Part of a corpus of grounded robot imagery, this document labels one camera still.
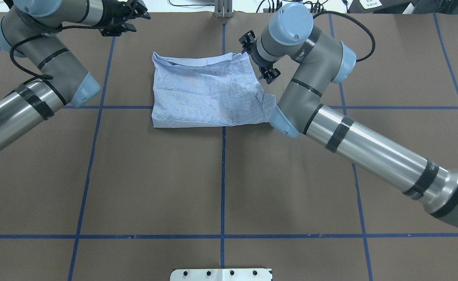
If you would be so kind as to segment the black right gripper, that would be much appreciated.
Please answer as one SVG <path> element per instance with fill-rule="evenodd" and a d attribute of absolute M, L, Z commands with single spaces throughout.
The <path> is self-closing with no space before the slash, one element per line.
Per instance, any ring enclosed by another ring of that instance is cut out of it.
<path fill-rule="evenodd" d="M 266 73 L 272 69 L 272 62 L 264 59 L 258 52 L 256 45 L 250 47 L 250 56 L 254 63 L 259 67 L 261 74 Z"/>

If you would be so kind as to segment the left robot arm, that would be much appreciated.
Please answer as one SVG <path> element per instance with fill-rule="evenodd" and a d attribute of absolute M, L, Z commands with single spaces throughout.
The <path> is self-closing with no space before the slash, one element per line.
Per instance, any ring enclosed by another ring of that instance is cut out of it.
<path fill-rule="evenodd" d="M 81 107 L 99 82 L 58 39 L 64 30 L 98 30 L 103 37 L 135 32 L 128 21 L 150 19 L 142 0 L 9 0 L 0 47 L 30 79 L 0 101 L 0 151 L 65 105 Z"/>

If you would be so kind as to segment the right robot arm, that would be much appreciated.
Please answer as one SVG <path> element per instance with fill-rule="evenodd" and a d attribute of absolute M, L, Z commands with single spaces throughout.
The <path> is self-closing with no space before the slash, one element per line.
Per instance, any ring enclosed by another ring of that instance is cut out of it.
<path fill-rule="evenodd" d="M 458 169 L 445 169 L 321 102 L 327 87 L 343 82 L 360 59 L 317 27 L 317 17 L 291 2 L 273 14 L 259 36 L 249 30 L 239 39 L 267 84 L 280 75 L 274 64 L 284 56 L 298 64 L 270 125 L 289 137 L 315 140 L 421 203 L 430 216 L 458 228 Z"/>

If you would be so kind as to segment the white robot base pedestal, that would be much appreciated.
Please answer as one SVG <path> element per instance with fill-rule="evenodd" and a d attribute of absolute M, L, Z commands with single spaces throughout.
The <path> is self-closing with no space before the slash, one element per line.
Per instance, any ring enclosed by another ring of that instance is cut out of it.
<path fill-rule="evenodd" d="M 170 281 L 272 281 L 271 269 L 178 269 L 170 274 Z"/>

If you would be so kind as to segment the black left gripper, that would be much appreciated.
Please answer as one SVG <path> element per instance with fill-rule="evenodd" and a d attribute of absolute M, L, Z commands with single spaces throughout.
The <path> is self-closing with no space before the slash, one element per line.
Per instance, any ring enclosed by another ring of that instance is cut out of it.
<path fill-rule="evenodd" d="M 135 18 L 151 19 L 143 0 L 103 0 L 102 29 L 118 27 Z"/>

